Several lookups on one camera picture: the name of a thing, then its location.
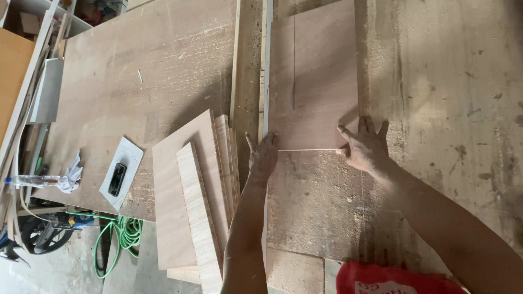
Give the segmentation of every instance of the sheet of paper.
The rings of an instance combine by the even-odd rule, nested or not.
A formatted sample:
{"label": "sheet of paper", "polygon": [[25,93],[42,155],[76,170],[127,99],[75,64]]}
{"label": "sheet of paper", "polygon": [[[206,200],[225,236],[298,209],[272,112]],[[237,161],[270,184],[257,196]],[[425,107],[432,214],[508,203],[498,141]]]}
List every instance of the sheet of paper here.
{"label": "sheet of paper", "polygon": [[[131,143],[126,138],[122,137],[122,140],[120,141],[120,144],[116,149],[115,157],[112,158],[111,165],[109,165],[109,170],[107,171],[107,175],[105,175],[104,182],[102,183],[100,190],[98,190],[100,191],[100,193],[102,193],[102,195],[105,196],[105,198],[109,201],[109,203],[111,203],[111,205],[116,209],[116,211],[120,210],[123,200],[125,199],[127,192],[131,187],[134,175],[138,170],[140,161],[142,161],[142,156],[143,151],[140,148],[136,147],[136,145]],[[109,194],[107,190],[109,189],[112,174],[115,171],[117,163],[125,165],[127,167],[127,170],[126,174],[123,177],[122,186],[120,187],[120,193],[118,193],[118,196],[115,197]]]}

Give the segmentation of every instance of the phone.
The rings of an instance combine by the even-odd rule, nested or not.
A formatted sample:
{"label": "phone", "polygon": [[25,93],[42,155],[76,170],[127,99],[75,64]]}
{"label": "phone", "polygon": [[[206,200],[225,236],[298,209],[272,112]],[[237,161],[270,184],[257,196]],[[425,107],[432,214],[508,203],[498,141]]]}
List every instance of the phone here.
{"label": "phone", "polygon": [[112,174],[111,182],[109,183],[109,189],[107,189],[109,194],[118,197],[126,171],[127,167],[125,165],[121,163],[116,164],[115,172]]}

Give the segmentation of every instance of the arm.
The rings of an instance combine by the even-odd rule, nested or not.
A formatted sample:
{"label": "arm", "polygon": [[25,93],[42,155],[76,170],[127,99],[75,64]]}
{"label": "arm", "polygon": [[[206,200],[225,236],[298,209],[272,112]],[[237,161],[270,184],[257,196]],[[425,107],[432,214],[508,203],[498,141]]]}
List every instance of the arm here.
{"label": "arm", "polygon": [[388,122],[378,134],[361,118],[358,134],[338,126],[348,145],[338,149],[349,165],[368,172],[441,257],[463,285],[477,293],[517,293],[523,289],[523,260],[479,219],[389,158]]}
{"label": "arm", "polygon": [[222,293],[267,293],[262,254],[265,194],[278,159],[276,136],[260,146],[246,134],[251,148],[250,171],[229,229],[225,247]]}

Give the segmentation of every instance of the hand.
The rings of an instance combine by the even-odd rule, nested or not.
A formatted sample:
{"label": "hand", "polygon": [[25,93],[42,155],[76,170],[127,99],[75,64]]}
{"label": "hand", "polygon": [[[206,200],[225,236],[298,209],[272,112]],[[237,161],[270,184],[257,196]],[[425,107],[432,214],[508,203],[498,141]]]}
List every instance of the hand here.
{"label": "hand", "polygon": [[370,117],[360,118],[358,134],[353,134],[343,125],[338,125],[338,130],[348,144],[336,150],[336,153],[344,155],[348,165],[376,176],[383,165],[392,161],[387,148],[388,129],[389,122],[384,121],[380,132],[376,134]]}
{"label": "hand", "polygon": [[276,148],[278,136],[274,133],[268,133],[260,145],[256,144],[247,132],[245,132],[245,137],[251,149],[251,158],[249,159],[249,168],[251,170],[249,171],[249,175],[259,176],[263,180],[269,180],[278,161],[278,149]]}

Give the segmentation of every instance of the water bottle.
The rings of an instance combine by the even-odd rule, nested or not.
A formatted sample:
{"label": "water bottle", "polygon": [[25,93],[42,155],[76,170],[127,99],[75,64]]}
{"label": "water bottle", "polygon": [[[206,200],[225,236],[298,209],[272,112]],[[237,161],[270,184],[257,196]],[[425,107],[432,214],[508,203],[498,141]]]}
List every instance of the water bottle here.
{"label": "water bottle", "polygon": [[32,186],[37,188],[56,186],[60,176],[25,176],[19,175],[14,178],[5,178],[6,184],[13,184],[15,186]]}

